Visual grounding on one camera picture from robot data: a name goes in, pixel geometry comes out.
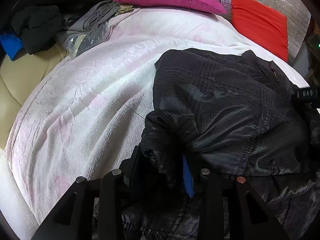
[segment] plastic bag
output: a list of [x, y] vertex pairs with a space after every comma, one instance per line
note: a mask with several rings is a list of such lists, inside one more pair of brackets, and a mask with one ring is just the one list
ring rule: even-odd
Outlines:
[[67, 51], [71, 58], [75, 58], [85, 51], [97, 46], [109, 38], [110, 28], [107, 22], [94, 25], [91, 30], [79, 33], [71, 38], [67, 44]]

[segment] gray folded garment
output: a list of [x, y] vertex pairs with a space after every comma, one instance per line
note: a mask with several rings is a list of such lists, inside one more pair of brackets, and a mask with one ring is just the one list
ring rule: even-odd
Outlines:
[[77, 20], [70, 27], [64, 27], [65, 31], [61, 31], [55, 35], [57, 42], [63, 48], [67, 48], [68, 41], [79, 35], [85, 30], [90, 30], [95, 24], [100, 24], [111, 18], [120, 9], [118, 2], [112, 0], [102, 1], [93, 6], [85, 15]]

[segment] beige leather couch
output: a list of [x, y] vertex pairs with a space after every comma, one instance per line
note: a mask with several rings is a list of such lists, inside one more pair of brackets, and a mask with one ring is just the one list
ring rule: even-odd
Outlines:
[[26, 54], [15, 61], [5, 56], [0, 65], [0, 148], [4, 149], [13, 122], [39, 82], [66, 56], [55, 44], [47, 51]]

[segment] pink and white blanket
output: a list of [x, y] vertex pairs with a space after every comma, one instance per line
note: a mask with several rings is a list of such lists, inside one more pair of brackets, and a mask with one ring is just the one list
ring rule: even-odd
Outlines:
[[154, 63], [169, 49], [192, 47], [234, 55], [251, 49], [273, 60], [296, 85], [308, 85], [220, 16], [140, 9], [114, 28], [109, 41], [58, 64], [15, 120], [6, 158], [38, 223], [76, 177], [101, 177], [131, 155], [153, 110]]

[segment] red cushion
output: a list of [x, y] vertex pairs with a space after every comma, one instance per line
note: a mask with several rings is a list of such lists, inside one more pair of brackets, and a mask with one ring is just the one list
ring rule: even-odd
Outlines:
[[231, 0], [231, 13], [239, 33], [288, 61], [286, 16], [255, 0]]

